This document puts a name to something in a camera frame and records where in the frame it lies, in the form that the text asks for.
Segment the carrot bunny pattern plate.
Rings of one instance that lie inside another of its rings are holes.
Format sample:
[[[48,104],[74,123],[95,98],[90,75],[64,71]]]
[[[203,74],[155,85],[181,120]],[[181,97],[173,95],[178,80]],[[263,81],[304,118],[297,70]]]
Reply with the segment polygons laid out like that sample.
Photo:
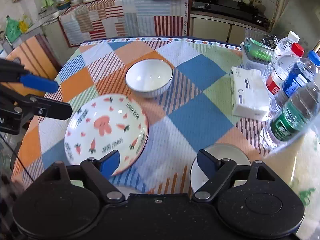
[[[113,150],[120,155],[113,172],[128,169],[146,145],[149,122],[146,112],[131,96],[106,94],[81,106],[65,133],[65,153],[72,165],[88,157],[101,159]]]

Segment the white bowl dark rim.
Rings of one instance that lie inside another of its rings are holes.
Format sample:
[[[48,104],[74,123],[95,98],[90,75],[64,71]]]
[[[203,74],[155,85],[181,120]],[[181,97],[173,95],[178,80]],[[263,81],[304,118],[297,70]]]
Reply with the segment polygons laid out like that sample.
[[[172,83],[174,72],[159,59],[146,59],[133,64],[126,72],[127,86],[139,97],[151,99],[162,95]]]

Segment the white plate black rim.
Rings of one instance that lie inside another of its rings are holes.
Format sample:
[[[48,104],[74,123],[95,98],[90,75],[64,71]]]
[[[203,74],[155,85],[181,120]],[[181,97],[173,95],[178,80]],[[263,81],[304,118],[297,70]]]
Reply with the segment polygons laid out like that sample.
[[[130,194],[141,194],[139,190],[124,185],[116,185],[116,188],[125,196],[125,198],[128,198]]]

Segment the orange wooden cabinet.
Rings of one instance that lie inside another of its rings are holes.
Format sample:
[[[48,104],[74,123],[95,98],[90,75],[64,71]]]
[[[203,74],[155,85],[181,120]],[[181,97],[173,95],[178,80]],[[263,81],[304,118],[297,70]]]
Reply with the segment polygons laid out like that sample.
[[[24,65],[32,74],[54,80],[62,66],[47,39],[37,34],[22,42],[8,56],[10,61]]]

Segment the green plastic bag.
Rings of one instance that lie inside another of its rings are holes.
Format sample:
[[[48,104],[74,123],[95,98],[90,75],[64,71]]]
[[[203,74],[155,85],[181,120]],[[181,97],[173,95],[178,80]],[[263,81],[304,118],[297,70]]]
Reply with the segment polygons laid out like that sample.
[[[11,43],[15,42],[21,36],[19,22],[10,18],[9,15],[7,15],[7,25],[5,29],[5,34]]]

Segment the colourful patchwork tablecloth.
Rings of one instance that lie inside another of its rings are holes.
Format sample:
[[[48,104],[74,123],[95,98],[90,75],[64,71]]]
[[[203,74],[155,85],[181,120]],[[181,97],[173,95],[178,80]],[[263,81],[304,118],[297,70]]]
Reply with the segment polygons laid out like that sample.
[[[190,192],[190,168],[198,150],[216,142],[240,148],[250,160],[267,153],[260,146],[263,122],[232,114],[230,72],[242,63],[239,47],[188,38],[127,38],[82,44],[56,77],[51,99],[77,111],[104,94],[135,99],[149,121],[143,153],[112,183],[144,193]],[[125,83],[136,62],[160,59],[173,70],[169,89],[155,99],[136,97]]]

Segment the clear bag of rice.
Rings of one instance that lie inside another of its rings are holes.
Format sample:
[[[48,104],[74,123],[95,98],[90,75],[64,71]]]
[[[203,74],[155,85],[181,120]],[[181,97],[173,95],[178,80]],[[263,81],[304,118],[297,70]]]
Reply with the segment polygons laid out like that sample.
[[[291,145],[264,158],[266,163],[297,194],[305,217],[297,232],[300,239],[319,239],[319,137],[309,130]]]

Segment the white tissue pack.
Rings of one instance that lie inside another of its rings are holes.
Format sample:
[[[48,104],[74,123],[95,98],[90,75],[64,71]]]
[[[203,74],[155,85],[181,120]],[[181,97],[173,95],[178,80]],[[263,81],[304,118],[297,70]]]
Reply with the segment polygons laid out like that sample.
[[[231,68],[232,114],[264,121],[269,113],[269,97],[260,70]]]

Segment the green label water bottle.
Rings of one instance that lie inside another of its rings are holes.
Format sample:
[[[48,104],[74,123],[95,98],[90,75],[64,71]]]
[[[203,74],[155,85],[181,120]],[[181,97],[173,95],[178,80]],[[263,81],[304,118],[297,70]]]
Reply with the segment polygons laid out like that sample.
[[[260,132],[260,144],[274,151],[286,146],[319,113],[319,75],[299,88]]]

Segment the red label water bottle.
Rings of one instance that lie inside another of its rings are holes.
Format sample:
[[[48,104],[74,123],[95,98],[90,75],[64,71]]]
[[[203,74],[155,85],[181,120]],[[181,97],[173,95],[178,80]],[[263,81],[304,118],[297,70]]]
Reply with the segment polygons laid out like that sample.
[[[298,43],[293,43],[290,50],[278,57],[272,71],[265,80],[269,97],[273,98],[286,80],[293,65],[303,56],[304,49]]]

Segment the striped patchwork counter cloth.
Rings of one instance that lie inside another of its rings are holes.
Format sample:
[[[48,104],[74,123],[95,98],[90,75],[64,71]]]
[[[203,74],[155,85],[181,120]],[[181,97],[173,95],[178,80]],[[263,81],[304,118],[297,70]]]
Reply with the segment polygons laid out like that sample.
[[[103,38],[185,36],[188,20],[189,0],[97,0],[59,16],[71,47]]]

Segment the clear basket with items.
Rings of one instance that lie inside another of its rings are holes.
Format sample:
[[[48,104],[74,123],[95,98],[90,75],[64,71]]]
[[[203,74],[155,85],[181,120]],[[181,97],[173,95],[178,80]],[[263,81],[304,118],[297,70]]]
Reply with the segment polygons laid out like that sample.
[[[242,50],[242,68],[257,69],[263,72],[271,58],[274,49],[263,43],[264,38],[269,38],[267,33],[253,29],[245,29],[244,42],[240,44]]]

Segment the blue label water bottle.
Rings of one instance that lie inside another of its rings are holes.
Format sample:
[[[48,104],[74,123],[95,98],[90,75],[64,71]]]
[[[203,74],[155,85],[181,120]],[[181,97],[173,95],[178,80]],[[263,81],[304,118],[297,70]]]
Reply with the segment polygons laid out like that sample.
[[[308,56],[299,59],[290,70],[279,92],[270,102],[268,120],[271,120],[299,88],[314,80],[319,68],[319,55],[309,51]]]

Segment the clear cap water bottle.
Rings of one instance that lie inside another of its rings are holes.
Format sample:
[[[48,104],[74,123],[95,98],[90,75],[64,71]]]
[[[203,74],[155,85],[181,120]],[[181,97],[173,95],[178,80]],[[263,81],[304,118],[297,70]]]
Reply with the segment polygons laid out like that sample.
[[[278,60],[278,58],[283,55],[285,52],[291,50],[291,47],[294,43],[298,43],[300,40],[300,37],[290,31],[287,35],[287,37],[282,38],[276,48],[274,49],[274,52],[272,54],[271,57],[271,62],[268,64],[268,66],[266,67],[266,69],[263,71],[262,73],[262,80],[266,81],[268,76],[271,74],[272,70],[274,69],[276,62]]]

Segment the black gas stove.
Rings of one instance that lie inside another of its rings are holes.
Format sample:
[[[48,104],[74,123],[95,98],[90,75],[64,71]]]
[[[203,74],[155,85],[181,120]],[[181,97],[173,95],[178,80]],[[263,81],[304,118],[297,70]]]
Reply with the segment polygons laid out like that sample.
[[[236,2],[231,0],[217,0],[214,3],[204,2],[200,0],[192,1],[191,8],[193,10],[219,14],[223,16],[233,17],[268,29],[269,20],[252,5],[244,2]]]

